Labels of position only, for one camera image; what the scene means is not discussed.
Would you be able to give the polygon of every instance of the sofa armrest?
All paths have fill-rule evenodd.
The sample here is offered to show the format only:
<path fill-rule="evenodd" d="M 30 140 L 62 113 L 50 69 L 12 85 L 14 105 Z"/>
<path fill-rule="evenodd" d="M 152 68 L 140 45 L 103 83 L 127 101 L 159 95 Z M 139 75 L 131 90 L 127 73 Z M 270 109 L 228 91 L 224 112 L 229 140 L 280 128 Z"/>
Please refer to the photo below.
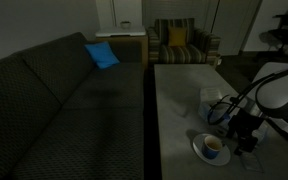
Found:
<path fill-rule="evenodd" d="M 158 63 L 159 51 L 161 46 L 161 41 L 155 32 L 154 27 L 149 27 L 147 29 L 148 35 L 148 64 Z"/>
<path fill-rule="evenodd" d="M 217 60 L 220 41 L 221 38 L 212 33 L 202 29 L 194 30 L 194 45 L 205 53 L 205 62 L 208 64 L 213 65 Z"/>
<path fill-rule="evenodd" d="M 89 41 L 89 44 L 102 41 Z M 109 41 L 112 52 L 121 62 L 142 62 L 142 46 L 137 41 Z"/>

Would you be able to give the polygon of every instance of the wall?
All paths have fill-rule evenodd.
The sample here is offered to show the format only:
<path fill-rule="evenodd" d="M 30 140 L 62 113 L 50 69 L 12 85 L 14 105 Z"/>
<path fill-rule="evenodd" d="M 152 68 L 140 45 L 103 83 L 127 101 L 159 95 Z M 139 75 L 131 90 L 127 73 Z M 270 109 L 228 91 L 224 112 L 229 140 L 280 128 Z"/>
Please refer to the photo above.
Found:
<path fill-rule="evenodd" d="M 154 26 L 156 19 L 194 18 L 196 28 L 211 30 L 217 0 L 144 0 L 145 27 Z"/>
<path fill-rule="evenodd" d="M 221 38 L 222 56 L 238 55 L 260 0 L 221 0 L 212 33 Z"/>
<path fill-rule="evenodd" d="M 263 0 L 243 51 L 277 50 L 279 46 L 274 46 L 276 45 L 276 40 L 263 33 L 276 29 L 280 21 L 279 18 L 273 18 L 273 16 L 285 14 L 287 11 L 288 0 Z"/>
<path fill-rule="evenodd" d="M 99 29 L 94 0 L 0 1 L 0 58 L 77 31 Z"/>
<path fill-rule="evenodd" d="M 101 28 L 114 26 L 113 11 L 118 27 L 121 21 L 130 21 L 132 26 L 142 26 L 142 0 L 96 0 L 96 6 Z"/>

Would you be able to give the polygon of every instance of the side table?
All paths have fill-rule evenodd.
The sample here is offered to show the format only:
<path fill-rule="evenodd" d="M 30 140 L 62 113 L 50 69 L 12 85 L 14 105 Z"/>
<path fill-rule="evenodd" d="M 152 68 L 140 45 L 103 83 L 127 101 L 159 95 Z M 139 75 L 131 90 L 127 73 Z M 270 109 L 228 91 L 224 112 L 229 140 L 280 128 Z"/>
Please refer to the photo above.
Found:
<path fill-rule="evenodd" d="M 122 29 L 118 27 L 101 29 L 95 34 L 96 41 L 138 41 L 142 45 L 142 64 L 148 66 L 148 36 L 144 26 Z"/>

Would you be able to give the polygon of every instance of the dark patterned sofa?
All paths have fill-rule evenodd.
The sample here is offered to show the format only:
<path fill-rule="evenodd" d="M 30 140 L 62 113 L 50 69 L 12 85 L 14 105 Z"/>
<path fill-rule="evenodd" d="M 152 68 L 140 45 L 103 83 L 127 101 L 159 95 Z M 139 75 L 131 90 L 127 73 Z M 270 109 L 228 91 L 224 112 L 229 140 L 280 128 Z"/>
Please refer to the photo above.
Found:
<path fill-rule="evenodd" d="M 217 65 L 220 37 L 195 28 L 194 18 L 156 19 L 147 29 L 149 37 L 148 66 L 154 64 L 210 64 Z M 186 28 L 185 46 L 168 46 L 168 27 Z"/>
<path fill-rule="evenodd" d="M 98 69 L 81 33 L 0 60 L 0 179 L 143 179 L 141 47 Z"/>

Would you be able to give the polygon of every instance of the white table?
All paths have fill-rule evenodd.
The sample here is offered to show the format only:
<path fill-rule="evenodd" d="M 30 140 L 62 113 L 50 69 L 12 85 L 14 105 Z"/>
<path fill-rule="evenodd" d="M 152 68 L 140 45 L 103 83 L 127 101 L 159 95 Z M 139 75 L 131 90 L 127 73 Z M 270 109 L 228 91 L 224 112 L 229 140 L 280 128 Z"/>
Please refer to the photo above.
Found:
<path fill-rule="evenodd" d="M 198 115 L 200 88 L 219 87 L 224 94 L 237 94 L 211 66 L 155 65 L 155 82 L 163 179 L 288 179 L 288 142 L 271 127 L 254 150 L 264 173 L 245 170 L 233 153 L 234 138 L 221 137 L 231 151 L 224 166 L 210 165 L 197 156 L 194 137 L 215 134 Z"/>
<path fill-rule="evenodd" d="M 144 26 L 130 27 L 122 29 L 120 27 L 107 27 L 100 29 L 95 33 L 96 37 L 114 37 L 114 36 L 145 36 L 146 30 Z"/>

